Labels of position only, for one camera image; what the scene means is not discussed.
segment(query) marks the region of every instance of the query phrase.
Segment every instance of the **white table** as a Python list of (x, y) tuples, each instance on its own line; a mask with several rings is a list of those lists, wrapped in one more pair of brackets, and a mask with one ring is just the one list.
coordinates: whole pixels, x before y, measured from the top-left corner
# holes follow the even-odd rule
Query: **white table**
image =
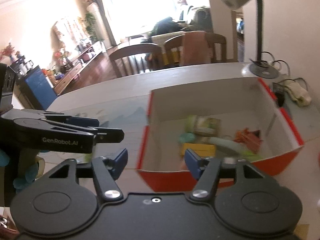
[[(130, 110), (127, 109), (130, 107), (145, 110), (148, 94), (153, 89), (216, 79), (241, 78), (243, 67), (244, 64), (241, 63), (207, 64), (123, 77), (60, 96), (48, 110), (66, 111), (70, 114), (85, 113), (88, 117), (98, 116), (104, 121), (112, 116), (108, 111), (124, 111), (123, 115), (126, 116), (130, 114)], [(288, 102), (288, 106), (298, 131), (305, 141), (305, 147), (289, 167), (277, 176), (277, 180), (293, 190), (302, 200), (303, 214), (300, 222), (310, 224), (308, 239), (314, 240), (320, 237), (320, 215), (316, 209), (316, 202), (320, 199), (320, 168), (317, 162), (320, 151), (320, 114), (313, 105), (301, 109)], [(124, 192), (151, 191), (134, 171), (143, 125), (145, 123), (142, 119), (135, 124), (127, 125), (124, 129), (123, 143), (108, 146), (111, 150), (119, 147), (131, 149), (126, 170), (117, 181)], [(82, 185), (93, 189), (93, 184), (89, 180), (83, 181)]]

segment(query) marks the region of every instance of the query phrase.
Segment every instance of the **wooden floor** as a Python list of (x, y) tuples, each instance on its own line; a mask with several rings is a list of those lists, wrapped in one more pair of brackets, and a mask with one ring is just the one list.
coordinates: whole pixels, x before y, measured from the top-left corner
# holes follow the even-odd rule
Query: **wooden floor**
[(108, 52), (105, 52), (85, 67), (79, 77), (73, 80), (62, 94), (115, 78), (116, 73), (112, 69)]

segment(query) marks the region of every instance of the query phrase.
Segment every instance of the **chair backrest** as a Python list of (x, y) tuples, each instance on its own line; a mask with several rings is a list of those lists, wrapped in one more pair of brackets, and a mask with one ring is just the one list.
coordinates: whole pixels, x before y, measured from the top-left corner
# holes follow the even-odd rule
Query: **chair backrest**
[[(148, 59), (145, 59), (145, 55), (139, 55), (146, 53), (150, 53)], [(123, 47), (111, 53), (109, 58), (117, 77), (158, 70), (164, 67), (161, 47), (153, 43)]]
[[(164, 48), (170, 65), (174, 65), (174, 58), (171, 49), (177, 48), (178, 61), (180, 62), (180, 50), (183, 35), (173, 37), (164, 43)], [(225, 36), (216, 33), (206, 33), (205, 38), (212, 52), (211, 63), (227, 62), (227, 40)], [(217, 60), (215, 44), (221, 44), (221, 60)]]

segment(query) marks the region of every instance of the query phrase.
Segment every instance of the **pink cloth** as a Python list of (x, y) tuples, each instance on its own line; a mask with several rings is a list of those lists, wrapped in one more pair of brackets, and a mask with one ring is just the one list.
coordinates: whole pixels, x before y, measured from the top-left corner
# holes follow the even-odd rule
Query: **pink cloth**
[(185, 32), (182, 38), (180, 66), (209, 64), (210, 49), (204, 31)]

